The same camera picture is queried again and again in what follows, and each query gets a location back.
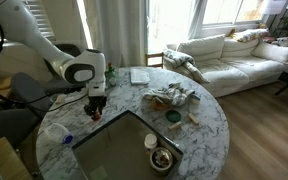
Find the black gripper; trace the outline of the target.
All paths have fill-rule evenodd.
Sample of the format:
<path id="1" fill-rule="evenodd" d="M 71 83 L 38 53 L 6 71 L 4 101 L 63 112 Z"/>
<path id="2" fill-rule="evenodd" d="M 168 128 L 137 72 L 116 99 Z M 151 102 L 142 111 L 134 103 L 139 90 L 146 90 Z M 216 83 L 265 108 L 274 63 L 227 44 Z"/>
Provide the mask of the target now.
<path id="1" fill-rule="evenodd" d="M 93 116 L 96 112 L 102 114 L 102 110 L 106 106 L 106 101 L 106 96 L 89 97 L 89 103 L 84 106 L 84 111 L 89 116 Z"/>

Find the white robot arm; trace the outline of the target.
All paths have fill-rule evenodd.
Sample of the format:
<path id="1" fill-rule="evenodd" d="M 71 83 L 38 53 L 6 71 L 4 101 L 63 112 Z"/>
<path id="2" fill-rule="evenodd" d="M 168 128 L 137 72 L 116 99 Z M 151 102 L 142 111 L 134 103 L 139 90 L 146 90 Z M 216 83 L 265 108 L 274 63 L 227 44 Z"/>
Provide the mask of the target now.
<path id="1" fill-rule="evenodd" d="M 59 50 L 42 35 L 36 18 L 20 0 L 0 0 L 0 54 L 4 40 L 19 42 L 35 50 L 65 81 L 85 83 L 89 104 L 84 110 L 93 120 L 101 117 L 107 100 L 105 56 L 101 51 L 86 49 L 74 57 Z M 7 101 L 1 94 L 0 99 Z"/>

